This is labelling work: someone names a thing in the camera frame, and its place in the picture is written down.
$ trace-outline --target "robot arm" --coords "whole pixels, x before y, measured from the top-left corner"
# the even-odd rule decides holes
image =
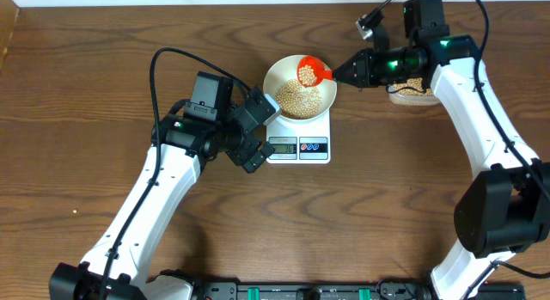
[[[195,184],[206,163],[226,152],[236,166],[253,173],[273,153],[254,131],[269,124],[281,112],[279,105],[259,89],[251,89],[242,105],[230,99],[233,81],[200,72],[192,99],[176,103],[159,127],[161,163],[156,184],[137,210],[113,256],[107,286],[109,299],[188,299],[191,286],[180,279],[163,277],[145,284],[153,253],[184,195]],[[182,116],[177,115],[184,107]],[[156,144],[157,133],[153,132]],[[50,279],[51,299],[90,298],[99,293],[102,274],[112,247],[156,167],[157,148],[147,154],[141,175],[115,219],[78,267],[59,264]]]
[[[473,58],[454,59],[445,66],[439,65],[432,78],[431,88],[434,96],[439,98],[453,120],[475,178],[481,171],[490,170],[495,164],[501,164],[503,168],[517,168],[522,164],[506,150],[504,141],[489,119],[478,93],[474,90],[473,67]],[[480,79],[484,83],[484,94],[491,110],[497,116],[506,134],[513,138],[517,150],[528,162],[538,159],[536,153],[519,136],[492,91],[483,62],[480,65]]]
[[[544,241],[550,229],[550,204],[506,148],[492,123],[474,83],[474,57],[479,50],[468,35],[451,36],[441,0],[411,0],[404,4],[409,47],[388,50],[382,15],[357,21],[359,33],[374,42],[333,72],[335,81],[358,88],[404,83],[422,77],[449,113],[472,167],[474,182],[455,208],[458,235],[442,264],[430,275],[438,299],[473,297],[494,271],[495,260],[505,261]],[[550,164],[542,164],[511,124],[480,63],[483,94],[515,148],[548,187]],[[519,200],[512,200],[512,188]]]
[[[173,145],[162,145],[161,171],[158,185],[153,186],[140,211],[133,218],[126,231],[119,251],[114,257],[109,277],[117,279],[121,274],[130,278],[130,284],[143,289],[149,274],[151,259],[170,218],[189,188],[197,182],[200,175],[199,159],[186,155],[186,150]],[[87,252],[81,264],[89,264],[88,270],[102,274],[122,224],[130,215],[151,178],[156,162],[156,148],[147,152],[147,160],[130,191],[125,203],[101,239]]]

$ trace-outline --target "container of beans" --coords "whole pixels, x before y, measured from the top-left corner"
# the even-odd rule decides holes
[[[303,87],[298,77],[311,80],[309,70],[297,74],[298,64],[305,55],[293,55],[275,63],[264,79],[264,93],[281,106],[278,118],[293,124],[306,124],[320,118],[333,105],[336,82],[323,80],[319,85]]]

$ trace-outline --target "green connector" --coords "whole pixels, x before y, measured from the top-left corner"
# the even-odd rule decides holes
[[[359,290],[359,300],[370,300],[370,289],[367,289],[367,288],[360,289]]]
[[[260,288],[248,288],[248,300],[260,300]]]

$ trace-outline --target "green light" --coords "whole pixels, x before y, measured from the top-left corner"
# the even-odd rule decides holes
[[[399,61],[394,60],[393,62],[389,62],[388,65],[389,65],[389,68],[395,69],[399,65]]]

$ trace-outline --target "scale display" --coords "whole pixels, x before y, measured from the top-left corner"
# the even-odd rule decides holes
[[[272,144],[276,154],[296,154],[295,144]]]
[[[328,138],[326,137],[270,137],[275,152],[272,160],[327,160]]]
[[[277,118],[267,126],[266,141],[275,149],[269,163],[329,163],[330,115],[326,112],[306,123]]]

